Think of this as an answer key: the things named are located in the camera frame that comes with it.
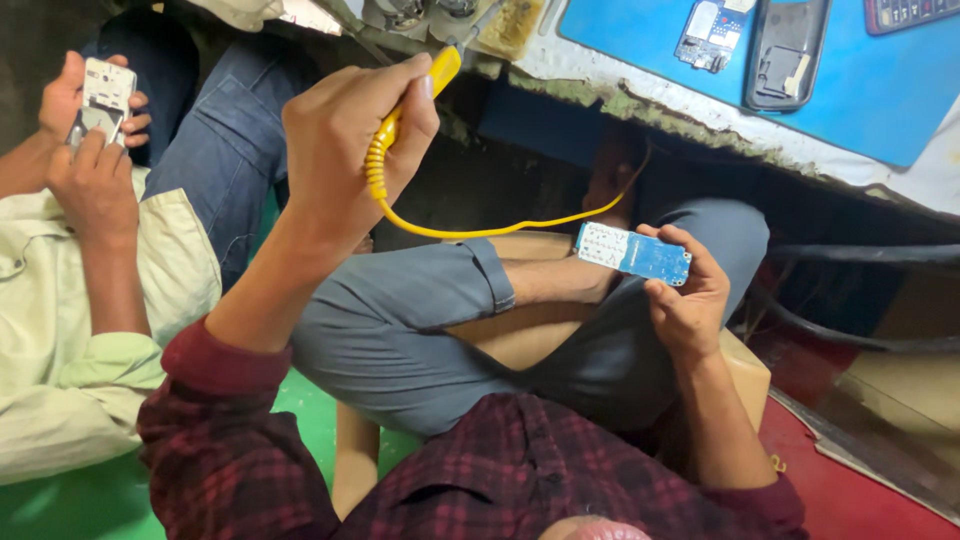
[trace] cuff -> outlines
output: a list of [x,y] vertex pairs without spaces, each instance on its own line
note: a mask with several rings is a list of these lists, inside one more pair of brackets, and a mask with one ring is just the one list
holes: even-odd
[[477,266],[487,278],[493,294],[493,312],[500,313],[513,307],[516,298],[514,286],[510,284],[507,272],[504,271],[500,256],[496,254],[493,244],[487,238],[470,238],[457,245],[464,246],[473,253]]
[[84,356],[60,370],[58,388],[116,384],[153,390],[166,377],[160,369],[160,346],[132,331],[98,333],[86,342]]
[[161,361],[172,380],[215,396],[276,391],[290,370],[291,348],[274,355],[220,342],[206,330],[206,315],[167,345]]
[[714,489],[701,491],[715,503],[736,512],[751,513],[778,529],[793,530],[804,524],[804,503],[790,479],[777,473],[777,481],[757,489]]

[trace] yellow coiled cable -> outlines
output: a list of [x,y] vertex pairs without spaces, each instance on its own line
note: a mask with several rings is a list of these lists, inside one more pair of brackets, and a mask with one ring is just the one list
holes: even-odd
[[[430,68],[429,74],[434,79],[433,97],[436,98],[437,95],[440,94],[440,92],[446,87],[447,83],[453,79],[459,70],[460,53],[455,47],[446,47],[440,52],[440,54],[434,60],[433,66]],[[376,135],[373,136],[373,141],[370,143],[370,147],[367,150],[367,156],[364,159],[364,172],[367,176],[367,186],[370,188],[371,196],[377,202],[377,204],[380,205],[380,209],[383,210],[383,215],[386,216],[391,223],[409,233],[430,236],[433,238],[478,238],[483,236],[496,236],[498,234],[519,231],[520,229],[524,229],[526,227],[553,227],[555,225],[561,225],[562,223],[569,223],[571,221],[576,221],[603,213],[616,206],[616,204],[623,199],[624,195],[630,190],[630,188],[633,187],[634,182],[636,182],[636,179],[640,176],[640,173],[647,166],[647,162],[650,161],[650,156],[653,153],[653,146],[648,141],[647,153],[643,158],[643,163],[637,168],[636,172],[634,172],[634,175],[631,177],[630,181],[627,182],[627,185],[624,187],[623,191],[609,204],[602,208],[581,212],[576,215],[562,217],[559,219],[551,219],[548,221],[521,221],[520,223],[516,223],[510,227],[501,227],[500,229],[487,229],[484,231],[438,231],[436,229],[427,229],[425,227],[407,222],[402,217],[396,215],[396,212],[394,212],[394,210],[390,208],[390,205],[387,204],[387,186],[385,182],[386,166],[384,161],[387,156],[387,150],[396,141],[396,130],[398,126],[397,122],[400,119],[400,114],[401,108],[399,105],[397,105],[396,108],[394,108],[390,114],[384,118],[383,123],[380,125],[380,129],[376,132]]]

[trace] cream shirt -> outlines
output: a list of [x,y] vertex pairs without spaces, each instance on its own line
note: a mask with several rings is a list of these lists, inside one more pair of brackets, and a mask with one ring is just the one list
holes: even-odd
[[[146,169],[135,168],[140,197]],[[90,336],[80,245],[49,190],[0,200],[0,485],[139,444],[160,353],[220,298],[220,266],[182,189],[140,203],[137,268],[154,338]]]

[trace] blue jeans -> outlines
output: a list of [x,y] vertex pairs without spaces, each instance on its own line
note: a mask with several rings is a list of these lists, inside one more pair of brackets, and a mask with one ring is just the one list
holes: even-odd
[[[292,41],[244,35],[220,58],[183,115],[196,86],[196,59],[191,64],[169,58],[172,37],[182,32],[189,39],[176,23],[180,32],[172,32],[171,22],[155,12],[123,13],[104,26],[97,56],[130,59],[154,119],[149,128],[153,168],[143,198],[177,188],[186,192],[220,262],[226,293],[247,268],[267,192],[286,179],[280,112],[320,80],[320,71]],[[164,32],[145,31],[156,28]],[[192,47],[192,42],[189,47],[181,43],[174,50]]]
[[[699,199],[646,222],[672,223],[707,246],[731,280],[726,323],[766,252],[763,214]],[[556,351],[514,372],[443,331],[513,307],[513,286],[488,240],[354,256],[304,310],[294,363],[381,426],[421,437],[449,430],[496,392],[538,394],[607,430],[643,430],[678,395],[643,282],[625,278]]]

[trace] blue circuit board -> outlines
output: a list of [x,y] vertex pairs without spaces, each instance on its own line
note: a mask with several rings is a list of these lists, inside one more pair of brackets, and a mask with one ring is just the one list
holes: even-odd
[[674,246],[639,233],[587,222],[577,236],[577,257],[647,279],[679,287],[686,283],[692,256]]
[[729,10],[725,4],[725,0],[697,0],[693,4],[674,56],[711,73],[727,67],[743,36],[748,12]]

